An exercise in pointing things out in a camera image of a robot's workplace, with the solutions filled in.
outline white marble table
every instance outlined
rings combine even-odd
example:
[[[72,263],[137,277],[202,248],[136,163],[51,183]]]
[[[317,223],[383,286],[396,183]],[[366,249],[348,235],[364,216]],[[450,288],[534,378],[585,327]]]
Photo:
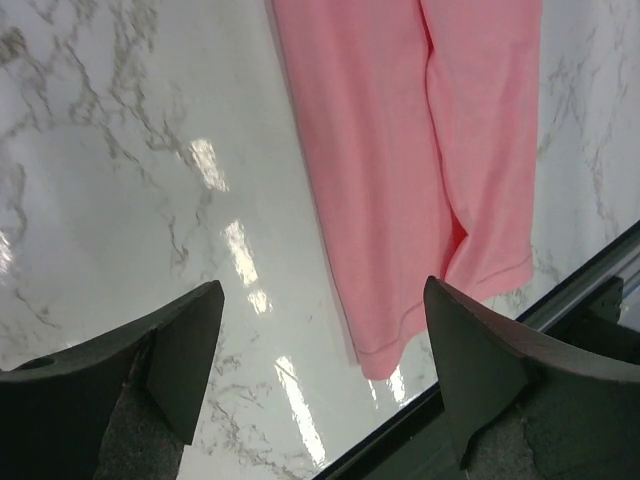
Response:
[[[536,275],[492,302],[511,315],[640,216],[640,7],[545,6]],[[311,478],[435,381],[426,334],[386,382],[355,365],[267,7],[0,0],[0,368],[221,280],[182,479]]]

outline pink cloth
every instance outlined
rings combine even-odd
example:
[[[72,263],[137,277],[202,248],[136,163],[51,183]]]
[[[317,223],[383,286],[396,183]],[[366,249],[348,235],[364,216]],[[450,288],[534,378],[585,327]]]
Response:
[[[428,275],[532,274],[541,0],[274,0],[325,245],[364,375],[426,324]]]

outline pink fabric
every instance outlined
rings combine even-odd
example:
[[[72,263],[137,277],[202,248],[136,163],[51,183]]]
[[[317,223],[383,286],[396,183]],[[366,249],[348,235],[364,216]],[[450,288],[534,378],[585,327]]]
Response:
[[[298,128],[363,373],[425,328],[436,275],[526,283],[540,0],[274,0]]]

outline marble countertop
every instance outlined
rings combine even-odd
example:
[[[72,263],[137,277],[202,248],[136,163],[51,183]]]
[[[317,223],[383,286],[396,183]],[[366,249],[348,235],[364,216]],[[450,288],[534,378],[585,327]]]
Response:
[[[0,0],[0,368],[219,279],[182,479],[311,478],[435,381],[426,334],[388,381],[355,363],[268,6]],[[640,217],[640,7],[545,7],[536,275],[491,301],[510,315]]]

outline marble surface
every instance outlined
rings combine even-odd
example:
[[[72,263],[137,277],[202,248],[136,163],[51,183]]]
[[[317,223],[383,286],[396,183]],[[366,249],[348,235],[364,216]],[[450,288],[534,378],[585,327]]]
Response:
[[[227,302],[182,479],[307,479],[435,381],[365,380],[323,254],[268,3],[0,0],[0,368],[213,278]],[[640,4],[545,2],[536,273],[640,218]]]

